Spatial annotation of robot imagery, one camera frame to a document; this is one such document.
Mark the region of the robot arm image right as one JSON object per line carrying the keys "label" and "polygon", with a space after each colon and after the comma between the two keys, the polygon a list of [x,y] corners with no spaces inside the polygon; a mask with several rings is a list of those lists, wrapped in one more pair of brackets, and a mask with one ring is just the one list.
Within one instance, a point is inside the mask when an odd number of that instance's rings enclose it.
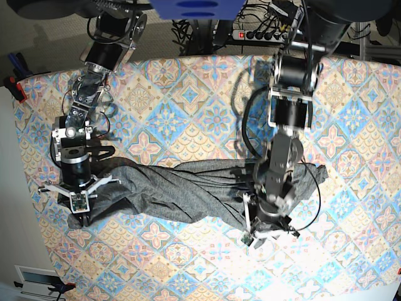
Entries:
{"label": "robot arm image right", "polygon": [[[242,197],[246,229],[241,241],[247,246],[256,247],[281,233],[299,236],[289,217],[301,199],[293,184],[293,171],[303,156],[299,132],[311,128],[321,57],[334,52],[351,23],[339,1],[302,1],[300,11],[273,56],[268,85],[251,95],[242,119],[245,145],[258,159],[254,192]],[[246,126],[251,105],[263,92],[269,100],[268,124],[277,132],[260,155],[247,137]]]}

